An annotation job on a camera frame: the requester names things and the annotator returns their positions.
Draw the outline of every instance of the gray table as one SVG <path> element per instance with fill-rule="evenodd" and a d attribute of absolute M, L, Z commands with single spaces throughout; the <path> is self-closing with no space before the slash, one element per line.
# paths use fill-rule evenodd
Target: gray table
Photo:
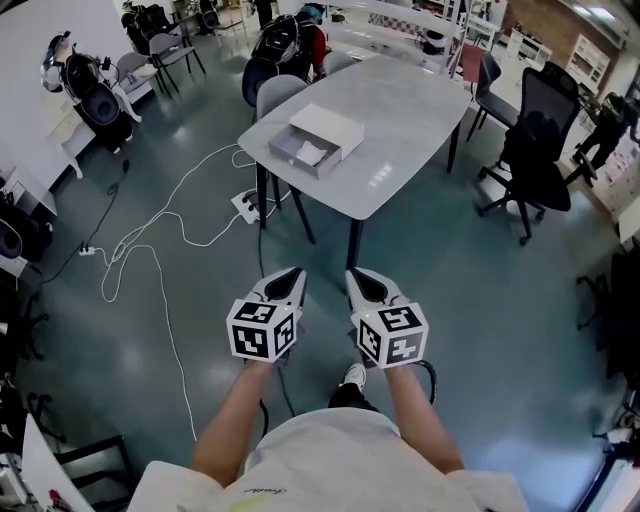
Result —
<path fill-rule="evenodd" d="M 267 171 L 292 187 L 305 227 L 298 194 L 352 219 L 347 268 L 355 266 L 362 223 L 398 192 L 451 136 L 451 172 L 471 95 L 461 85 L 418 66 L 379 56 L 343 69 L 296 94 L 238 139 L 257 162 L 260 226 L 266 227 Z M 292 115 L 310 103 L 362 123 L 364 141 L 331 174 L 317 180 L 273 155 L 268 141 Z M 310 239 L 313 236 L 307 229 Z"/>

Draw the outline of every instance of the chair leg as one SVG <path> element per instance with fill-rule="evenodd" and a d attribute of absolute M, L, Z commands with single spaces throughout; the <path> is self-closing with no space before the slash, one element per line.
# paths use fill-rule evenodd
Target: chair leg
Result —
<path fill-rule="evenodd" d="M 478 214 L 480 215 L 480 217 L 484 217 L 485 214 L 491 210 L 493 210 L 494 208 L 497 208 L 498 206 L 502 206 L 507 204 L 509 201 L 513 201 L 513 197 L 511 196 L 511 194 L 507 193 L 504 197 L 502 197 L 501 199 L 498 199 L 497 201 L 494 201 L 491 204 L 488 204 L 487 206 L 485 206 L 484 208 L 480 208 L 478 210 Z"/>
<path fill-rule="evenodd" d="M 160 89 L 160 92 L 164 94 L 164 87 L 162 87 L 162 82 L 160 82 L 160 77 L 158 76 L 157 73 L 156 73 L 156 83 L 158 84 L 158 89 Z"/>
<path fill-rule="evenodd" d="M 496 180 L 498 183 L 500 183 L 500 185 L 502 185 L 507 190 L 509 190 L 509 187 L 511 187 L 511 184 L 507 180 L 505 180 L 502 176 L 495 173 L 493 169 L 488 169 L 487 167 L 483 167 L 482 169 L 480 169 L 480 172 L 478 173 L 481 180 L 483 180 L 487 174 L 491 176 L 494 180 Z"/>
<path fill-rule="evenodd" d="M 280 204 L 280 184 L 275 174 L 271 175 L 271 185 L 273 186 L 273 198 L 276 201 L 276 208 L 282 210 L 282 205 Z"/>
<path fill-rule="evenodd" d="M 33 400 L 37 400 L 35 407 L 33 406 L 33 403 L 32 403 Z M 55 432 L 52 432 L 42 424 L 42 411 L 44 409 L 44 403 L 45 402 L 50 403 L 51 401 L 52 401 L 52 398 L 50 395 L 38 396 L 35 393 L 29 393 L 27 395 L 27 408 L 29 409 L 31 416 L 33 416 L 33 419 L 36 421 L 36 425 L 38 425 L 40 432 L 48 435 L 49 437 L 52 437 L 53 439 L 58 440 L 61 443 L 66 443 L 67 438 L 63 434 L 56 434 Z"/>
<path fill-rule="evenodd" d="M 533 206 L 538 211 L 541 211 L 541 212 L 546 212 L 547 211 L 544 206 L 542 206 L 539 203 L 536 203 L 535 201 L 531 201 L 530 199 L 527 199 L 527 203 L 530 204 L 531 206 Z"/>
<path fill-rule="evenodd" d="M 204 70 L 204 66 L 202 65 L 202 61 L 200 61 L 200 57 L 198 57 L 198 52 L 196 52 L 195 50 L 193 51 L 193 56 L 196 58 L 196 60 L 198 61 L 198 64 L 200 65 L 200 69 L 202 70 L 202 72 L 206 75 L 207 72 Z"/>
<path fill-rule="evenodd" d="M 478 130 L 482 130 L 482 126 L 484 125 L 484 122 L 487 119 L 487 114 L 489 113 L 488 110 L 484 111 L 484 115 L 482 116 L 482 120 L 480 121 L 480 126 L 478 126 Z"/>
<path fill-rule="evenodd" d="M 171 74 L 169 73 L 169 70 L 167 69 L 166 66 L 162 66 L 162 70 L 167 74 L 167 76 L 169 77 L 169 81 L 171 82 L 171 84 L 173 85 L 173 88 L 176 90 L 176 92 L 178 94 L 180 94 L 180 89 L 178 89 L 178 86 L 176 85 L 176 83 L 173 81 L 173 78 L 171 77 Z"/>
<path fill-rule="evenodd" d="M 300 214 L 300 219 L 302 220 L 302 224 L 304 224 L 304 229 L 307 232 L 307 237 L 309 238 L 309 242 L 313 245 L 316 244 L 316 239 L 313 236 L 313 232 L 311 231 L 311 225 L 309 224 L 309 220 L 307 219 L 307 214 L 304 211 L 302 206 L 302 201 L 300 201 L 300 191 L 289 185 L 291 189 L 291 195 L 293 196 L 293 200 L 296 203 L 296 208 L 298 209 L 298 213 Z"/>
<path fill-rule="evenodd" d="M 520 210 L 520 216 L 522 217 L 522 223 L 524 224 L 524 230 L 527 233 L 520 239 L 520 245 L 526 245 L 531 238 L 531 225 L 529 224 L 529 215 L 527 214 L 527 205 L 521 199 L 516 201 L 518 203 L 518 209 Z"/>
<path fill-rule="evenodd" d="M 478 109 L 478 113 L 476 114 L 476 118 L 473 120 L 473 124 L 471 125 L 471 130 L 469 131 L 469 135 L 467 136 L 467 142 L 469 142 L 471 140 L 471 136 L 473 135 L 473 132 L 476 129 L 476 125 L 478 124 L 478 120 L 480 119 L 480 116 L 482 115 L 482 107 L 480 107 Z"/>
<path fill-rule="evenodd" d="M 160 89 L 164 89 L 163 92 L 166 92 L 167 96 L 169 96 L 169 99 L 172 100 L 173 96 L 171 96 L 171 91 L 169 90 L 169 87 L 167 87 L 167 82 L 164 81 L 164 77 L 162 76 L 161 69 L 158 69 L 158 74 L 156 75 L 156 78 L 158 79 L 159 83 L 162 84 L 162 87 L 160 87 Z"/>
<path fill-rule="evenodd" d="M 256 162 L 256 178 L 258 180 L 258 211 L 260 212 L 260 229 L 267 228 L 267 169 Z"/>

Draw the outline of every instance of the white shoe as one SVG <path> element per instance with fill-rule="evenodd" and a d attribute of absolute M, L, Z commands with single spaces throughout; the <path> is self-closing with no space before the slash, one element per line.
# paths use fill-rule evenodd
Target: white shoe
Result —
<path fill-rule="evenodd" d="M 367 382 L 367 369 L 361 363 L 353 363 L 349 366 L 347 373 L 344 374 L 344 380 L 340 386 L 349 384 L 350 382 L 358 386 L 358 389 L 362 392 L 364 383 Z"/>

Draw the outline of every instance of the white cabinet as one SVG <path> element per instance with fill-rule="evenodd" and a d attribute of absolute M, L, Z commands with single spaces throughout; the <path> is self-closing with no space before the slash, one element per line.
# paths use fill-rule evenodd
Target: white cabinet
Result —
<path fill-rule="evenodd" d="M 598 93 L 602 77 L 609 66 L 609 57 L 582 34 L 569 59 L 567 71 L 594 94 Z"/>

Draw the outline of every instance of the wall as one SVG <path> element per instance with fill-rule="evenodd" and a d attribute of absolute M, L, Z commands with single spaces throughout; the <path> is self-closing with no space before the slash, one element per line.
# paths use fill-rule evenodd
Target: wall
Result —
<path fill-rule="evenodd" d="M 11 175 L 11 172 L 15 169 L 13 163 L 13 156 L 6 144 L 0 140 L 0 177 L 5 181 Z"/>
<path fill-rule="evenodd" d="M 503 29 L 510 31 L 516 21 L 552 50 L 551 60 L 563 68 L 569 63 L 578 35 L 583 34 L 611 59 L 600 82 L 601 88 L 606 85 L 618 60 L 619 50 L 569 7 L 558 0 L 509 0 Z"/>
<path fill-rule="evenodd" d="M 639 65 L 640 59 L 631 52 L 620 52 L 618 63 L 612 69 L 609 81 L 606 83 L 605 87 L 600 88 L 600 98 L 604 98 L 612 91 L 617 92 L 621 96 L 626 95 L 629 87 L 631 87 L 634 77 L 636 76 Z"/>
<path fill-rule="evenodd" d="M 82 51 L 116 61 L 131 51 L 113 3 L 102 0 L 29 0 L 0 15 L 0 139 L 46 188 L 66 167 L 47 140 L 39 67 L 51 38 L 70 30 Z"/>

